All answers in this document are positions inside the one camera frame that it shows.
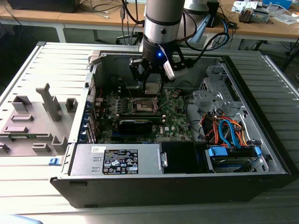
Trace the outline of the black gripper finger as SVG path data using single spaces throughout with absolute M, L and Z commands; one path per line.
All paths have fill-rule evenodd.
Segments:
M 167 74 L 165 72 L 164 69 L 161 69 L 160 70 L 160 78 L 161 78 L 161 86 L 160 86 L 160 93 L 162 93 L 163 89 L 164 89 L 164 85 L 167 84 L 167 83 L 173 83 L 174 80 L 170 80 L 168 77 L 167 77 Z
M 146 81 L 150 75 L 150 63 L 145 59 L 130 58 L 129 68 L 135 81 L 142 83 L 142 92 L 146 90 Z

